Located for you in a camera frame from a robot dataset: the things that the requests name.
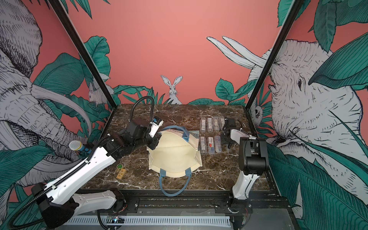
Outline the clear case red label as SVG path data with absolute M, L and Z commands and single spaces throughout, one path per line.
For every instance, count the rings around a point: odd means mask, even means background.
M 215 145 L 214 145 L 214 138 L 208 137 L 208 153 L 214 154 L 215 153 Z

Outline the clear case blue parts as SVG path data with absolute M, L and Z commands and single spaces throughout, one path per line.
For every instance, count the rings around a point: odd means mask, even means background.
M 226 122 L 225 117 L 219 117 L 219 121 L 220 121 L 220 128 L 221 130 L 223 130 Z

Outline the clear compass case gold label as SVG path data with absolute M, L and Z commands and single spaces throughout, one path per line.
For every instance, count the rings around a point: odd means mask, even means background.
M 207 130 L 208 130 L 208 132 L 213 132 L 214 131 L 213 121 L 212 121 L 211 117 L 207 118 Z

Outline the clear compass case barcode label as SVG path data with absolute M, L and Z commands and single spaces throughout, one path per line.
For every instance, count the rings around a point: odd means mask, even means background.
M 204 133 L 206 132 L 206 118 L 202 117 L 200 120 L 200 132 Z

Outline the cream canvas tote bag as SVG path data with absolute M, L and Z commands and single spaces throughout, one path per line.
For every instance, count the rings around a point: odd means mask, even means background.
M 183 126 L 167 126 L 160 132 L 157 147 L 149 151 L 149 169 L 160 174 L 159 185 L 164 195 L 173 197 L 181 194 L 188 186 L 192 172 L 203 166 L 198 150 L 199 139 Z M 163 178 L 187 177 L 183 188 L 168 193 L 163 188 Z

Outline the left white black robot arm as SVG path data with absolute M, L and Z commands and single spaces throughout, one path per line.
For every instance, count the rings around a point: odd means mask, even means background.
M 101 209 L 125 210 L 127 201 L 116 188 L 90 194 L 78 194 L 77 191 L 102 170 L 134 150 L 141 147 L 155 149 L 160 138 L 160 133 L 136 140 L 113 134 L 100 140 L 86 160 L 45 185 L 45 194 L 36 198 L 43 222 L 54 229 L 82 213 Z

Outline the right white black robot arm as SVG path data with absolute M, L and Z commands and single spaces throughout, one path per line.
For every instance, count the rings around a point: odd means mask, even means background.
M 256 180 L 269 169 L 267 142 L 237 128 L 224 129 L 221 137 L 225 144 L 239 145 L 240 174 L 232 187 L 232 195 L 235 199 L 246 200 Z

